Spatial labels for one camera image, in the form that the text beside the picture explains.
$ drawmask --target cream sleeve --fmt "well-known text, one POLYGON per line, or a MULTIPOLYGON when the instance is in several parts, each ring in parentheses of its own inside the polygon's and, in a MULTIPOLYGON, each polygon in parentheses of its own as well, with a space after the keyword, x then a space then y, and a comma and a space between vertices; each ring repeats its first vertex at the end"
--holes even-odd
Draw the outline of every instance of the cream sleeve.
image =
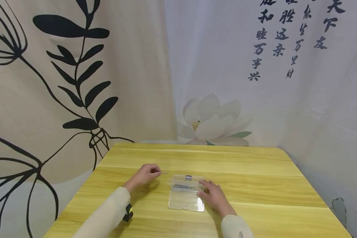
POLYGON ((130 194, 117 188, 78 229, 73 238, 105 238, 118 226, 126 214, 130 194))
POLYGON ((227 215, 222 219, 223 238, 254 238, 246 221, 240 216, 227 215))

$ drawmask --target hand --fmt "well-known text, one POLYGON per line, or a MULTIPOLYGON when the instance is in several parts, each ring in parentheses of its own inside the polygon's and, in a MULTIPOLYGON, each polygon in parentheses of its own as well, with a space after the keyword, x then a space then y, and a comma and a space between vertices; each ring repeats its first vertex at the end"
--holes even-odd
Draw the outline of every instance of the hand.
POLYGON ((199 191, 197 192, 197 195, 205 200, 211 208, 216 210, 221 218, 224 218, 227 215, 237 215, 234 208, 227 201, 220 185, 215 185, 211 180, 209 182, 200 180, 199 183, 204 185, 209 193, 199 191))
POLYGON ((123 185, 129 193, 136 187, 151 182, 161 175, 161 170, 156 164, 145 164, 123 185))

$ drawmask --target curtain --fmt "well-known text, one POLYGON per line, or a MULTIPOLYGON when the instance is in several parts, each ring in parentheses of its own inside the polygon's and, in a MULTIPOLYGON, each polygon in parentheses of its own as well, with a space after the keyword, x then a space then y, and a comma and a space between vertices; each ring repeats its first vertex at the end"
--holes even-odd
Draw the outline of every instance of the curtain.
POLYGON ((357 238, 357 0, 164 8, 178 142, 282 148, 357 238))
POLYGON ((0 237, 118 142, 282 148, 357 238, 357 0, 0 0, 0 237))
POLYGON ((0 0, 0 237, 42 237, 114 143, 176 139, 162 1, 0 0))

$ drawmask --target wooden table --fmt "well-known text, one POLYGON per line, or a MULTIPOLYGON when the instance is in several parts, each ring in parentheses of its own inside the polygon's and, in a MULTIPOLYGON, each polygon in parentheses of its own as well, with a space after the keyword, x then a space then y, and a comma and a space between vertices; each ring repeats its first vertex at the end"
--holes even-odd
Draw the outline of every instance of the wooden table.
POLYGON ((221 184, 256 238, 350 238, 284 151, 278 148, 118 143, 71 200, 45 237, 72 237, 92 212, 144 163, 163 172, 131 194, 134 217, 109 237, 222 237, 221 220, 168 209, 172 175, 221 184))

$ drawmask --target clear plastic box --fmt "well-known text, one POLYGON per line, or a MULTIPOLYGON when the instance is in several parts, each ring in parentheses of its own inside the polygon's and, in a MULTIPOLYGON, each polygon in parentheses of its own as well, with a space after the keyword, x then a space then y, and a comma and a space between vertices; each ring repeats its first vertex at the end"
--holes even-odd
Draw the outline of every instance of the clear plastic box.
POLYGON ((203 212, 204 200, 197 196, 197 191, 203 191, 204 186, 198 181, 203 177, 189 175, 173 175, 168 208, 203 212))

